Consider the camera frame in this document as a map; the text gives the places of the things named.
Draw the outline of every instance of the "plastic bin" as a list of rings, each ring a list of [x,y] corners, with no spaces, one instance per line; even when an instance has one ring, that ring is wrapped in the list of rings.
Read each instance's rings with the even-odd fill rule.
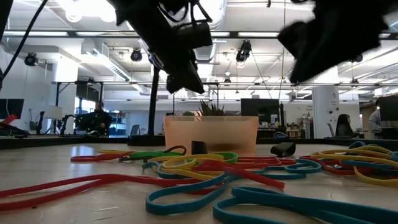
[[[254,154],[257,116],[166,116],[166,147],[183,145],[191,153],[192,141],[204,141],[209,152]]]

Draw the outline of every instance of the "white column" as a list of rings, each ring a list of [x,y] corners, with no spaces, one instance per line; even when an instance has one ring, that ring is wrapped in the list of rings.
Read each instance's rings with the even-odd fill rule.
[[[58,63],[53,64],[54,82],[74,82],[78,76],[78,64],[68,58],[62,58]],[[52,85],[51,105],[55,105],[55,97],[57,94],[57,85]],[[76,85],[68,85],[60,94],[58,99],[58,106],[62,107],[63,115],[75,114],[75,97]],[[65,134],[73,134],[72,119],[68,120]]]
[[[337,67],[333,67],[314,80],[315,83],[339,83]],[[332,137],[330,126],[335,134],[337,118],[340,114],[337,86],[316,86],[312,88],[315,138]]]

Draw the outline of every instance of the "person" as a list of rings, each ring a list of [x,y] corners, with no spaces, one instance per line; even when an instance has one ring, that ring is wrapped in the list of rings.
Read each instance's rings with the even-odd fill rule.
[[[372,132],[379,132],[381,133],[381,119],[380,119],[380,109],[379,109],[379,100],[376,100],[376,110],[370,115],[368,125],[369,129]]]
[[[102,101],[97,101],[95,103],[95,120],[96,123],[99,123],[99,130],[96,131],[98,131],[100,135],[108,135],[108,128],[112,123],[112,116],[103,110],[103,106],[104,103]]]
[[[355,138],[357,135],[351,129],[351,118],[348,114],[341,114],[337,119],[336,137]]]

